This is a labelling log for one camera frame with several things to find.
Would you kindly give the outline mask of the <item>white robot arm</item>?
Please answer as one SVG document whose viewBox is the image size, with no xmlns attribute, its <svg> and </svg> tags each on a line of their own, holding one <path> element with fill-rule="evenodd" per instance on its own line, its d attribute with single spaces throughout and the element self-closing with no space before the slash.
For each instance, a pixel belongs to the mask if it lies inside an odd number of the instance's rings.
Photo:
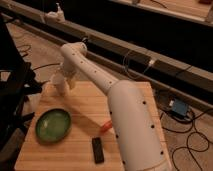
<svg viewBox="0 0 213 171">
<path fill-rule="evenodd" d="M 148 104 L 139 88 L 129 80 L 118 80 L 86 58 L 83 42 L 60 48 L 64 61 L 51 77 L 65 96 L 76 69 L 83 72 L 107 97 L 107 104 L 125 171 L 171 171 Z"/>
</svg>

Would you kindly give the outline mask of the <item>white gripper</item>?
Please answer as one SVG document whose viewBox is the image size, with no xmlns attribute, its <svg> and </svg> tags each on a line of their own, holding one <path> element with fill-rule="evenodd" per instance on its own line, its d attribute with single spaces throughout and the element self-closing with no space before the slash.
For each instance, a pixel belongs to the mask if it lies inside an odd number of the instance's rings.
<svg viewBox="0 0 213 171">
<path fill-rule="evenodd" d="M 77 74 L 77 69 L 75 67 L 70 68 L 62 68 L 62 74 L 60 71 L 55 72 L 51 76 L 51 82 L 53 84 L 60 84 L 63 81 L 63 76 L 68 80 L 68 85 L 70 89 L 73 89 L 75 87 L 76 79 L 74 78 Z"/>
</svg>

